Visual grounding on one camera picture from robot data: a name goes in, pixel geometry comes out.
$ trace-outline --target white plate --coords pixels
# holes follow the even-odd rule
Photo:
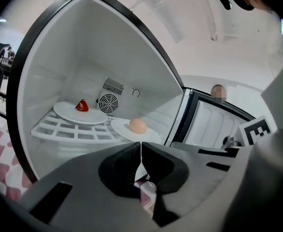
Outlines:
[[[129,119],[118,118],[111,121],[111,126],[122,137],[125,137],[126,139],[133,142],[149,142],[157,144],[160,144],[162,142],[159,133],[152,130],[151,128],[148,127],[147,131],[144,134],[137,134],[129,129],[129,123]]]
[[[96,125],[108,120],[108,116],[101,110],[89,107],[88,112],[80,112],[75,109],[76,105],[61,101],[53,106],[58,116],[71,122],[85,125]]]

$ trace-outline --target egg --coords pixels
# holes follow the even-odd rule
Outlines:
[[[128,127],[137,134],[144,134],[147,131],[147,125],[139,118],[132,119]]]

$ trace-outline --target cooling fan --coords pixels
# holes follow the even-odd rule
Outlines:
[[[118,99],[113,94],[104,94],[98,101],[99,108],[106,114],[114,112],[118,105]]]

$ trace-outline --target refrigerator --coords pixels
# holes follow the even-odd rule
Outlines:
[[[185,87],[155,36],[117,0],[57,0],[35,21],[16,54],[7,95],[8,130],[17,158],[35,182],[77,156],[131,142],[117,119],[141,118],[173,142],[221,148],[254,119]],[[60,117],[57,102],[107,115],[84,125]]]

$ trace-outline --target red object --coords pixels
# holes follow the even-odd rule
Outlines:
[[[75,108],[80,112],[88,112],[89,111],[89,107],[88,107],[88,105],[87,105],[87,103],[85,102],[84,99],[82,99]]]

